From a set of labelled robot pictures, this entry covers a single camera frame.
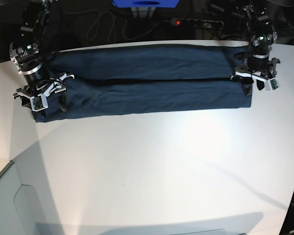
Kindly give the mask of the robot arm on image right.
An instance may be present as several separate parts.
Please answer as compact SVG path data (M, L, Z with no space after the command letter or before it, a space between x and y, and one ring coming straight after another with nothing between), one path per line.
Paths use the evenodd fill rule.
M244 14L248 46L244 52L233 56L241 64L235 67L230 79L241 83L246 96L252 94L254 81L258 90L272 92L279 87L276 66L280 60L270 59L272 45L277 39L276 30L262 1L243 0L240 12Z

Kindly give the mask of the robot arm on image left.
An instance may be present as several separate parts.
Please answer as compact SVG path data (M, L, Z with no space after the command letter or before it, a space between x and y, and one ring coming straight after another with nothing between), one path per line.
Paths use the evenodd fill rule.
M67 110L66 81L74 78L73 74L55 73L49 66L52 52L45 45L45 33L50 7L50 0L31 0L22 13L21 36L9 46L10 60L26 80L13 98L20 98L22 106L41 114L49 107L48 98L52 94L58 95L61 111Z

